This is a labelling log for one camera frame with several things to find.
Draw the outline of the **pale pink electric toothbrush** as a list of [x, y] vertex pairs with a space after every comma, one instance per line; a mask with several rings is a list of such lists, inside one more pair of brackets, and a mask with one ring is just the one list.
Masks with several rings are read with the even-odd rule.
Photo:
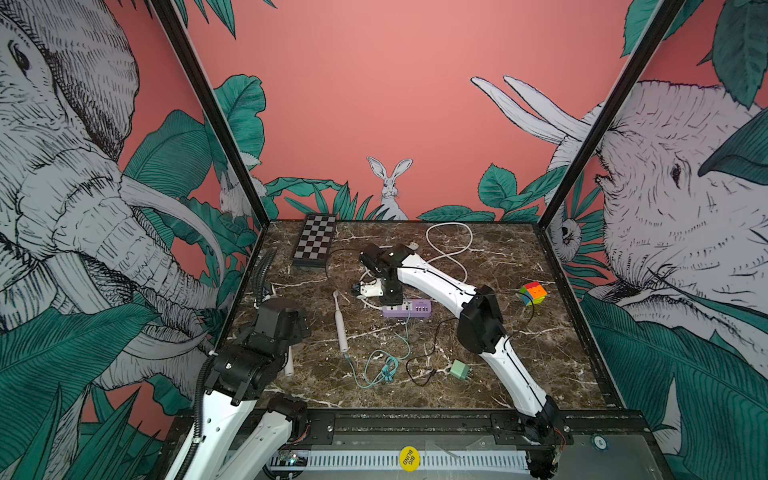
[[335, 306], [334, 319], [335, 319], [336, 332], [337, 332], [340, 351], [342, 354], [347, 354], [349, 351], [349, 346], [348, 346], [346, 329], [344, 324], [344, 317], [340, 309], [339, 296], [340, 296], [340, 292], [338, 290], [335, 290], [333, 292], [333, 299], [334, 299], [334, 306]]

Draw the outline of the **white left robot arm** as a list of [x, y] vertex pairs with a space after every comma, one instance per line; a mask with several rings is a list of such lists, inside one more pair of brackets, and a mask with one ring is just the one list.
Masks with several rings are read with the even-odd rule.
[[261, 394], [284, 369], [290, 348], [311, 335], [305, 309], [279, 297], [259, 307], [252, 327], [242, 343], [226, 345], [204, 362], [193, 424], [167, 479], [254, 479], [278, 450], [309, 433], [307, 404], [281, 394], [235, 453], [229, 453]]

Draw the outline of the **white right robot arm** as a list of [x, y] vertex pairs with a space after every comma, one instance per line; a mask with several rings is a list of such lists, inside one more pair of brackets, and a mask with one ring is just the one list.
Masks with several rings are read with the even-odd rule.
[[458, 319], [459, 343], [479, 355], [501, 381], [518, 412], [523, 435], [530, 443], [556, 446], [567, 443], [560, 409], [515, 353], [491, 287], [461, 282], [403, 244], [389, 249], [367, 244], [360, 250], [359, 260], [382, 281], [383, 305], [401, 302], [403, 287], [407, 285], [428, 295]]

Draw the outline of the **purple power strip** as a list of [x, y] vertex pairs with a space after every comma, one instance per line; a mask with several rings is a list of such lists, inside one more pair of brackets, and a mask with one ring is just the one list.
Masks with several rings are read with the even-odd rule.
[[405, 300], [399, 306], [382, 306], [381, 313], [385, 318], [425, 319], [432, 314], [432, 302], [428, 299]]

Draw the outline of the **black white chessboard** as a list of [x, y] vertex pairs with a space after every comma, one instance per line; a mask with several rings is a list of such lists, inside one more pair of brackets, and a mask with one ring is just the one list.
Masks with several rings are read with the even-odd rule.
[[292, 254], [299, 267], [326, 266], [335, 236], [337, 217], [330, 214], [307, 214]]

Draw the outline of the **colourful puzzle cube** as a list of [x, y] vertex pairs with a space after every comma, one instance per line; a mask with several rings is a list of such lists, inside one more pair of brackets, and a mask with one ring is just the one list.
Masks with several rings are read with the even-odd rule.
[[526, 306], [538, 305], [547, 297], [548, 292], [541, 283], [533, 281], [523, 285], [519, 295]]

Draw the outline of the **yellow round sticker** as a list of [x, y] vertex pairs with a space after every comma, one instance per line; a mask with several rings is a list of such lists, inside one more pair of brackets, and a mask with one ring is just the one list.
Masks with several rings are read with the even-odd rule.
[[399, 465], [406, 472], [415, 472], [421, 465], [421, 455], [414, 446], [404, 447], [399, 454]]

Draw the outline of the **green USB wall charger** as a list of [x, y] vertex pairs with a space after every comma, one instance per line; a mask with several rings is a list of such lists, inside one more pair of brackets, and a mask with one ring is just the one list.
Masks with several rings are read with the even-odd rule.
[[449, 373], [460, 381], [466, 381], [471, 373], [471, 367], [460, 360], [454, 360]]

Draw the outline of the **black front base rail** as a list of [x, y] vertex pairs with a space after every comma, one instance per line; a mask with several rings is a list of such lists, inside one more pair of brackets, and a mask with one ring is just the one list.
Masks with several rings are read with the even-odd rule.
[[570, 428], [557, 418], [549, 436], [531, 437], [527, 419], [513, 409], [310, 409], [301, 446], [331, 445], [343, 436], [491, 436], [498, 445], [541, 448], [573, 443]]

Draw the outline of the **black left frame post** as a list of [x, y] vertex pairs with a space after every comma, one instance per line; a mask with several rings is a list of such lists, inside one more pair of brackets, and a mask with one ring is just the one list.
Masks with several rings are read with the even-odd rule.
[[236, 177], [253, 209], [259, 226], [264, 229], [270, 225], [270, 218], [253, 186], [252, 176], [246, 169], [240, 155], [234, 135], [227, 123], [215, 92], [208, 81], [190, 38], [184, 27], [180, 12], [174, 1], [152, 0], [151, 5], [168, 37], [197, 100], [202, 106], [206, 119], [221, 145], [223, 152], [233, 168]]

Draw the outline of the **black frame post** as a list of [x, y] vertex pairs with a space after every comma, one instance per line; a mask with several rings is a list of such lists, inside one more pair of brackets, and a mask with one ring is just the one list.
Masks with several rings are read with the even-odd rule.
[[270, 218], [253, 186], [252, 176], [246, 169], [240, 155], [234, 135], [227, 123], [215, 92], [208, 81], [190, 38], [184, 27], [180, 12], [174, 1], [152, 0], [151, 5], [168, 37], [197, 100], [202, 106], [206, 119], [221, 145], [223, 152], [233, 168], [236, 177], [253, 209], [259, 226], [264, 229], [270, 225]]
[[633, 87], [684, 4], [684, 0], [664, 0], [653, 10], [640, 39], [629, 56], [602, 110], [599, 112], [586, 138], [582, 141], [574, 160], [566, 171], [552, 200], [547, 205], [544, 214], [539, 218], [537, 223], [539, 230], [548, 228], [556, 217], [559, 207], [565, 202], [579, 175], [596, 152], [599, 142], [603, 139], [613, 119], [623, 108]]

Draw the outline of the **black right frame post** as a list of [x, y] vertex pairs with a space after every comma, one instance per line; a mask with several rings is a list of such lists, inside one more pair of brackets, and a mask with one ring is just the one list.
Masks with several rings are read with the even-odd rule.
[[556, 217], [559, 207], [565, 202], [579, 175], [596, 152], [599, 142], [603, 139], [613, 119], [623, 108], [633, 87], [684, 4], [684, 0], [664, 0], [653, 10], [640, 39], [629, 56], [602, 110], [599, 112], [586, 138], [582, 141], [574, 160], [566, 171], [552, 200], [547, 205], [544, 214], [539, 218], [537, 223], [539, 230], [548, 228]]

